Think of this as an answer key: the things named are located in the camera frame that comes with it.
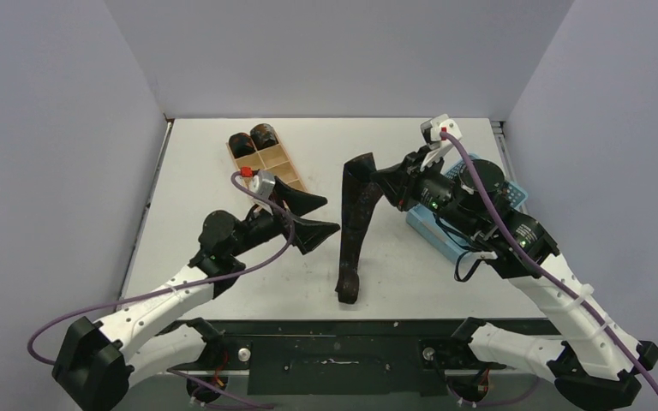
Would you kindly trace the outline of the wooden compartment tray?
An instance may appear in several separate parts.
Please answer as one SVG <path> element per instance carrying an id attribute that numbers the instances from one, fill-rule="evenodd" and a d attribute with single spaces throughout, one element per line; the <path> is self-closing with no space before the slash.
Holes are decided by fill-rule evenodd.
<path id="1" fill-rule="evenodd" d="M 237 170 L 242 167 L 250 167 L 252 170 L 267 170 L 292 188 L 303 192 L 308 191 L 289 154 L 281 144 L 246 155 L 240 154 L 238 157 L 234 155 L 229 144 L 226 144 L 226 147 Z"/>

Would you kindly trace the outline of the blue plastic basket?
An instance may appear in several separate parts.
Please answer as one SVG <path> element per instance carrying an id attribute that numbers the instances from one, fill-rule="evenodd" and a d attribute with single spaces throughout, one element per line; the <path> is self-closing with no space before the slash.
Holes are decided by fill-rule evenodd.
<path id="1" fill-rule="evenodd" d="M 528 193 L 514 181 L 507 181 L 502 188 L 502 194 L 517 211 L 524 210 Z M 423 205 L 410 209 L 405 218 L 406 223 L 437 249 L 445 258 L 455 262 L 461 253 L 469 247 L 466 240 L 446 233 L 434 219 L 433 213 Z"/>

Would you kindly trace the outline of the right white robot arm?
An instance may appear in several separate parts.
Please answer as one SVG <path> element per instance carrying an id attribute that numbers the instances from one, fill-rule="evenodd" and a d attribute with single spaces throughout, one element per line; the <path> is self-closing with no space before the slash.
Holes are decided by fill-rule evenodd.
<path id="1" fill-rule="evenodd" d="M 439 166 L 404 161 L 374 171 L 371 180 L 399 210 L 423 206 L 470 251 L 488 253 L 489 266 L 529 297 L 560 334 L 546 340 L 469 318 L 453 333 L 456 364 L 495 363 L 534 374 L 583 410 L 632 405 L 641 379 L 658 361 L 658 347 L 623 331 L 595 301 L 593 288 L 567 266 L 551 272 L 560 259 L 558 244 L 512 204 L 498 165 L 474 159 L 447 176 Z"/>

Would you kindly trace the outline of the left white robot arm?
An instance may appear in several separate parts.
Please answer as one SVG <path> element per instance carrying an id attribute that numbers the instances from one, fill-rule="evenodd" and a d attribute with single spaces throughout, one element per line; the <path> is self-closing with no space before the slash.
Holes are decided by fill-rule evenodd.
<path id="1" fill-rule="evenodd" d="M 184 314 L 215 300 L 246 272 L 239 255 L 278 236 L 307 254 L 339 230 L 337 223 L 305 217 L 325 206 L 325 197 L 268 172 L 256 172 L 244 192 L 254 199 L 247 216 L 209 213 L 196 255 L 148 298 L 133 297 L 114 313 L 70 325 L 51 374 L 80 409 L 112 410 L 130 388 L 175 366 L 222 365 L 229 355 L 221 332 Z"/>

